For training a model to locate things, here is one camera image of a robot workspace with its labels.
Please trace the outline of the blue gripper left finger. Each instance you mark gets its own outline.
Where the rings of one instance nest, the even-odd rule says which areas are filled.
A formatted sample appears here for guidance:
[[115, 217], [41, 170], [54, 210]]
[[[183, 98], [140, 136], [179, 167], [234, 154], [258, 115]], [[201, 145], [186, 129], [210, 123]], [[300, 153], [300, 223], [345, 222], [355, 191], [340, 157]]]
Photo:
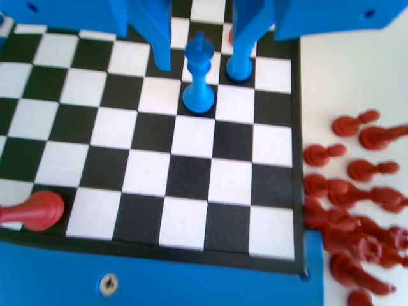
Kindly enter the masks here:
[[151, 45], [155, 64], [171, 70], [171, 0], [129, 1], [130, 25]]

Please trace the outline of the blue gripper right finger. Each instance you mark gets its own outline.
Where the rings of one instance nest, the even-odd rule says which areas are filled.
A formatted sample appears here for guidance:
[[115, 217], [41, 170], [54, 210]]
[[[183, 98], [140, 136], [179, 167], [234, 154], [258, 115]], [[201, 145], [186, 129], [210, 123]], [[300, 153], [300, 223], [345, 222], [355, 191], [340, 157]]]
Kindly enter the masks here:
[[275, 23], [275, 1], [233, 2], [233, 63], [245, 64], [257, 42]]

